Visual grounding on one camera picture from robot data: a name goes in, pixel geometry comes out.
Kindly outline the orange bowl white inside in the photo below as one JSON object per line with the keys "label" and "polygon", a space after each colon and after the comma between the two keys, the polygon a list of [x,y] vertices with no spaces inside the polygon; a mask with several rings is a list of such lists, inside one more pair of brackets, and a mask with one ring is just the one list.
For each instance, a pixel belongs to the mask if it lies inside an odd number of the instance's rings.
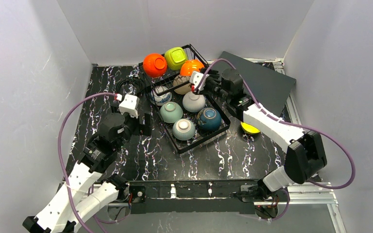
{"label": "orange bowl white inside", "polygon": [[197,59],[187,60],[180,69],[180,75],[191,76],[194,71],[200,72],[203,67],[204,64]]}

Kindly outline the yellow plastic bowl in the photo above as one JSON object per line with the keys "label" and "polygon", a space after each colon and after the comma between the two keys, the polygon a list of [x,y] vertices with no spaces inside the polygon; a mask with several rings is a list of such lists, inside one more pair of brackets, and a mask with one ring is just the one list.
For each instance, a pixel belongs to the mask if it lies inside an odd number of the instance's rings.
{"label": "yellow plastic bowl", "polygon": [[250,134],[250,135],[253,135],[253,134],[258,134],[260,133],[261,131],[259,129],[257,129],[256,127],[250,125],[250,124],[247,124],[245,122],[241,122],[240,123],[241,125],[241,128],[242,130],[246,133],[246,134]]}

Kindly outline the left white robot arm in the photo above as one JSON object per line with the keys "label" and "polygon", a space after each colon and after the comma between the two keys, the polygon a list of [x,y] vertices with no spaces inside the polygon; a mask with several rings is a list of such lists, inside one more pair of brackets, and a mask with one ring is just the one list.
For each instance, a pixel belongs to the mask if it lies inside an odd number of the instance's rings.
{"label": "left white robot arm", "polygon": [[107,204],[129,197],[128,181],[117,174],[103,180],[88,197],[84,195],[116,160],[118,151],[132,135],[152,134],[151,119],[149,112],[137,116],[136,109],[113,105],[64,184],[42,211],[25,218],[23,227],[30,233],[75,233]]}

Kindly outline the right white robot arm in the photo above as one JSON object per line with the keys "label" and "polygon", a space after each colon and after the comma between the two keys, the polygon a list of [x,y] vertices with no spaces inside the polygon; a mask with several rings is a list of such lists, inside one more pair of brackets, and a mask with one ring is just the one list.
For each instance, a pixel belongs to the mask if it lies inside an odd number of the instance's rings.
{"label": "right white robot arm", "polygon": [[235,69],[226,69],[221,76],[212,77],[194,71],[190,78],[195,94],[222,98],[230,115],[260,130],[286,154],[285,164],[257,181],[257,184],[233,194],[241,201],[265,199],[294,183],[303,184],[327,165],[322,137],[315,131],[290,126],[255,103],[244,80]]}

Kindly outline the glossy orange plastic bowl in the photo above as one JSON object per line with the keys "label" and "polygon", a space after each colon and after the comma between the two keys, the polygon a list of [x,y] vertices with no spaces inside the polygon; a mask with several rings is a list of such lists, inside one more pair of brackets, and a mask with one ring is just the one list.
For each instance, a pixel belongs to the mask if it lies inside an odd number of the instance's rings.
{"label": "glossy orange plastic bowl", "polygon": [[145,73],[153,79],[163,76],[168,68],[166,59],[158,53],[147,55],[142,66]]}

